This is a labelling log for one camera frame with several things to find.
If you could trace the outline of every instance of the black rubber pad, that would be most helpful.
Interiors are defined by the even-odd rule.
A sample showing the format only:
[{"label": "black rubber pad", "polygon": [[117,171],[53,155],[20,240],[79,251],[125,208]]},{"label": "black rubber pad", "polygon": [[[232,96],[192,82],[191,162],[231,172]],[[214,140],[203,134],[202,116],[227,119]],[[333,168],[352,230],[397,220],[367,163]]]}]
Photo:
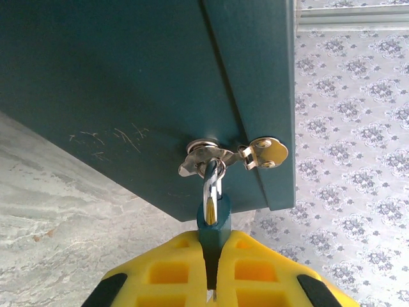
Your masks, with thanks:
[{"label": "black rubber pad", "polygon": [[82,307],[110,307],[127,278],[125,273],[119,273],[102,280]]},{"label": "black rubber pad", "polygon": [[297,279],[313,307],[342,307],[322,281],[308,275],[298,275]]}]

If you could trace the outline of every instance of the patterned wallpaper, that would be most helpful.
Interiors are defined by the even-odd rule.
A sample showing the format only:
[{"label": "patterned wallpaper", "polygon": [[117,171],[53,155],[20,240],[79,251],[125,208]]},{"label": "patterned wallpaper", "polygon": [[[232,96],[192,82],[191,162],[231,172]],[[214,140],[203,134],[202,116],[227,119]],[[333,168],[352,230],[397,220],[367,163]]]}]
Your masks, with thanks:
[{"label": "patterned wallpaper", "polygon": [[297,204],[252,229],[362,307],[409,306],[408,48],[408,31],[297,37]]},{"label": "patterned wallpaper", "polygon": [[344,8],[353,6],[409,4],[409,0],[299,0],[300,8]]}]

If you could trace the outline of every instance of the cabinet door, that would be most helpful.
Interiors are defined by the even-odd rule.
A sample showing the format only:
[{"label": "cabinet door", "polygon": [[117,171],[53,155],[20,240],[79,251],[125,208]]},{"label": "cabinet door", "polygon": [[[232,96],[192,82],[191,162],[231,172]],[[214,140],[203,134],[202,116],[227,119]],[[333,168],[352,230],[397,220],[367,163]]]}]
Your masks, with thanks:
[{"label": "cabinet door", "polygon": [[0,111],[180,221],[199,176],[186,145],[227,149],[261,136],[289,157],[236,163],[233,212],[294,204],[293,10],[285,0],[5,1]]}]

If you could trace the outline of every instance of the gray marble surface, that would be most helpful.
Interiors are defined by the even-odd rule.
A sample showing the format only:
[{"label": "gray marble surface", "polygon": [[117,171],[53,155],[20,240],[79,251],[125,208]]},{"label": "gray marble surface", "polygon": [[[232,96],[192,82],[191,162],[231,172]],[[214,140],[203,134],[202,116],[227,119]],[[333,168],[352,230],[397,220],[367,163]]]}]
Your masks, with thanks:
[{"label": "gray marble surface", "polygon": [[0,114],[0,306],[80,306],[109,269],[194,229]]}]

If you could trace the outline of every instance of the yellow object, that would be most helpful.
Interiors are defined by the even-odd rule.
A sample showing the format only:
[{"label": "yellow object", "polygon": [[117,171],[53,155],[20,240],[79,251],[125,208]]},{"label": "yellow object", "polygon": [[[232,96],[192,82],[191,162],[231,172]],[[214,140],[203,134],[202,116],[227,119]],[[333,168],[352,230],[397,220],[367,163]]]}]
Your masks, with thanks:
[{"label": "yellow object", "polygon": [[112,307],[312,307],[297,276],[324,282],[342,307],[359,304],[300,265],[247,234],[232,231],[217,273],[217,301],[206,303],[206,269],[197,232],[169,242],[109,271],[128,277]]}]

